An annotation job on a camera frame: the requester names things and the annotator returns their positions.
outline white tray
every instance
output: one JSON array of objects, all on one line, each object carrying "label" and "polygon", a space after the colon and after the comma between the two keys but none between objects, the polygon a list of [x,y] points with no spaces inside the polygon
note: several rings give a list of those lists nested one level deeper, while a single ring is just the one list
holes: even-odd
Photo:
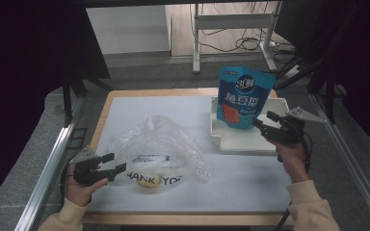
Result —
[{"label": "white tray", "polygon": [[[260,151],[274,152],[275,146],[267,142],[256,127],[251,129],[229,128],[226,123],[216,118],[218,98],[211,97],[211,127],[210,135],[215,143],[223,151]],[[279,123],[273,122],[266,117],[268,111],[279,116],[285,116],[289,111],[284,98],[268,98],[263,110],[258,117],[264,124],[280,127]]]}]

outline aluminum rail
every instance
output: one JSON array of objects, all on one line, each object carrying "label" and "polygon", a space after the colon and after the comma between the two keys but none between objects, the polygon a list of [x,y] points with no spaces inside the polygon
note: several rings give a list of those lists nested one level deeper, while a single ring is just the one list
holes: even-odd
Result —
[{"label": "aluminum rail", "polygon": [[74,115],[73,120],[66,128],[64,127],[61,130],[59,137],[57,138],[50,153],[50,156],[46,162],[46,165],[41,172],[38,183],[35,185],[31,197],[29,198],[29,201],[26,204],[25,209],[23,210],[23,214],[20,217],[19,222],[17,223],[17,226],[14,230],[24,231],[30,230],[30,228],[32,227],[33,222],[35,221],[35,218],[37,216],[40,204],[43,201],[44,196],[46,195],[47,188],[49,187],[50,182],[53,179],[55,170],[62,159],[63,153],[65,152],[68,139],[74,128],[77,117],[80,114],[80,109],[84,101],[85,99],[78,98],[75,102],[72,110]]},{"label": "aluminum rail", "polygon": [[323,102],[321,101],[320,97],[317,97],[311,94],[310,98],[313,101],[320,116],[327,120],[327,124],[326,124],[327,130],[332,140],[334,141],[341,155],[342,160],[344,161],[345,165],[347,166],[348,170],[353,176],[353,179],[356,182],[359,191],[361,192],[367,205],[370,208],[370,183],[368,179],[366,178],[365,174],[362,172],[362,169],[358,165],[357,160],[354,157],[353,153],[351,152],[350,148],[348,147],[347,143],[344,141],[343,137],[341,136],[338,128],[335,125],[333,125],[328,120],[327,116],[325,115]]}]

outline white desk frame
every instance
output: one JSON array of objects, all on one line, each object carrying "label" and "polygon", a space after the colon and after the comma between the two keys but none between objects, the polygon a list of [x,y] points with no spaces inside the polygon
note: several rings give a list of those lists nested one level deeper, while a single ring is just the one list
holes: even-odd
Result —
[{"label": "white desk frame", "polygon": [[278,19],[278,11],[281,1],[277,2],[276,8],[272,13],[255,14],[223,14],[223,15],[199,15],[198,4],[195,4],[194,13],[194,66],[195,73],[200,73],[200,53],[199,53],[199,30],[219,30],[219,29],[244,29],[244,28],[267,28],[266,38],[260,41],[260,49],[266,60],[270,71],[278,70],[269,51],[270,38],[275,29]]}]

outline hand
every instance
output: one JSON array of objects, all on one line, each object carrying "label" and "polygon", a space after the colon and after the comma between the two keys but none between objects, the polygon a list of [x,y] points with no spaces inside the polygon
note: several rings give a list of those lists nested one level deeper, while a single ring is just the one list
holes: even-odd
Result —
[{"label": "hand", "polygon": [[290,176],[293,184],[310,179],[304,166],[304,147],[302,143],[284,145],[266,137],[265,139],[275,145],[277,153],[283,159],[284,170]]},{"label": "hand", "polygon": [[66,198],[78,206],[85,207],[89,202],[92,193],[107,185],[108,179],[105,178],[99,180],[91,186],[81,186],[74,180],[72,176],[74,169],[75,165],[70,165],[70,167],[68,168],[68,178],[66,180]]}]

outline white wall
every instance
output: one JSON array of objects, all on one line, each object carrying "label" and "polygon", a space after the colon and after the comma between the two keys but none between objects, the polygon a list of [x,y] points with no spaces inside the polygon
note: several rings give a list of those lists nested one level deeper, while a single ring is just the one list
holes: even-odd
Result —
[{"label": "white wall", "polygon": [[165,6],[87,9],[103,54],[169,51]]}]

